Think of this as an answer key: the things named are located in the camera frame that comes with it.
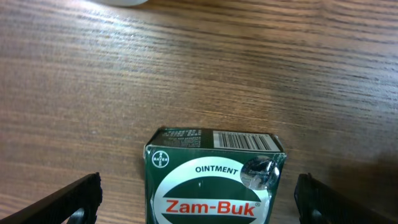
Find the white lotion bottle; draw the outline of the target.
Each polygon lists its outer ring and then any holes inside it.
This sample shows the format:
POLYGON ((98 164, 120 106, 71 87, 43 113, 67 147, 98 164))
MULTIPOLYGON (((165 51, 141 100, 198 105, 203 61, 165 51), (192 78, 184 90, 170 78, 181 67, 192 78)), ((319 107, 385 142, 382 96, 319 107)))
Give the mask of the white lotion bottle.
POLYGON ((101 4, 117 7, 131 7, 144 4, 148 0, 92 0, 101 4))

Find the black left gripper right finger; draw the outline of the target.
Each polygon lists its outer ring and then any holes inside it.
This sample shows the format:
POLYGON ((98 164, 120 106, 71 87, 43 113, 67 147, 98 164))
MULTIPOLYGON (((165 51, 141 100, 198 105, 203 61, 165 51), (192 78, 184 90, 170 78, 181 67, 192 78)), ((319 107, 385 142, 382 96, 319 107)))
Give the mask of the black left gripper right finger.
POLYGON ((300 224, 390 224, 384 217, 341 195, 314 179, 300 174, 294 191, 300 224))

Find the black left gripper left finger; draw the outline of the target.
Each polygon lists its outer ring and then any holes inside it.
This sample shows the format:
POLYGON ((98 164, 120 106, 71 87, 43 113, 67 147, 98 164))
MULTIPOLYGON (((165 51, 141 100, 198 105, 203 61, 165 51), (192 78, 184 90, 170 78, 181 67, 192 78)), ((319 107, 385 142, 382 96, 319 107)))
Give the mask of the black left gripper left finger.
POLYGON ((1 224, 95 224, 103 200, 101 177, 88 174, 28 207, 1 219, 1 224))

